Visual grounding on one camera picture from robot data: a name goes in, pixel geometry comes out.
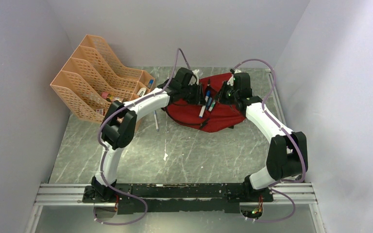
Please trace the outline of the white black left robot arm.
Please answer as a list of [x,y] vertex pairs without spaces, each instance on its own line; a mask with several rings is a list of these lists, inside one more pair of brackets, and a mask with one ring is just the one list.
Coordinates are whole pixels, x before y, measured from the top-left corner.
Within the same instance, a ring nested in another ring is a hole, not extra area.
[[112,102],[98,133],[103,147],[100,166],[91,181],[96,196],[104,202],[113,199],[121,154],[134,135],[137,122],[144,116],[184,99],[200,99],[199,79],[202,71],[180,68],[172,77],[158,85],[150,93],[127,102]]

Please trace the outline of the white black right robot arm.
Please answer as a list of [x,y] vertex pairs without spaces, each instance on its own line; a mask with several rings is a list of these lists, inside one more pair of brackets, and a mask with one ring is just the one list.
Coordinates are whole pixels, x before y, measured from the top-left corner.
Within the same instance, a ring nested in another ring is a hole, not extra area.
[[222,104],[232,105],[251,123],[253,123],[269,142],[265,165],[258,172],[248,175],[243,187],[246,200],[254,201],[261,195],[261,189],[279,182],[289,182],[291,177],[305,179],[308,168],[307,141],[303,132],[295,132],[285,126],[266,107],[265,101],[253,96],[248,73],[233,72],[230,79],[224,81],[218,100]]

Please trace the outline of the red student backpack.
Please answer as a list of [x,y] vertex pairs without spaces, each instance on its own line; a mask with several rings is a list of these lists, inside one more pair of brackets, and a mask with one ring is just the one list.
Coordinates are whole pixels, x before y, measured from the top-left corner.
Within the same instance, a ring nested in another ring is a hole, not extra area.
[[[231,78],[231,73],[218,74],[200,79],[203,86],[204,95],[209,94],[209,99],[213,100],[220,91],[224,81]],[[220,130],[231,128],[241,122],[246,117],[243,116],[236,107],[215,103],[211,110],[206,109],[201,113],[202,106],[187,103],[179,100],[164,108],[167,115],[176,123],[194,128],[207,133],[214,133]]]

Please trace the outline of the blue white marker pen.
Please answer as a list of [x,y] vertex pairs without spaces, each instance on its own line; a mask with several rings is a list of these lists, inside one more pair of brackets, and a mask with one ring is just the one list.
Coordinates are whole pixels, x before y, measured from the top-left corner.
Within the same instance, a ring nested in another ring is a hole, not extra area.
[[205,94],[205,98],[204,98],[204,105],[201,107],[201,109],[200,109],[200,113],[199,113],[199,118],[202,118],[203,117],[203,114],[204,114],[204,111],[205,111],[205,109],[206,109],[206,106],[207,106],[207,104],[208,104],[208,99],[209,99],[209,97],[210,97],[210,91],[209,90],[207,90],[206,91],[206,94]]

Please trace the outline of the white green glue stick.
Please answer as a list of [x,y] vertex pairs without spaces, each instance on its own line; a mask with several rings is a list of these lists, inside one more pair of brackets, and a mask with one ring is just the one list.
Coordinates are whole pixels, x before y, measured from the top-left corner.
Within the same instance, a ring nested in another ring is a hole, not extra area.
[[208,112],[211,112],[216,104],[216,100],[212,100],[211,104],[208,107]]

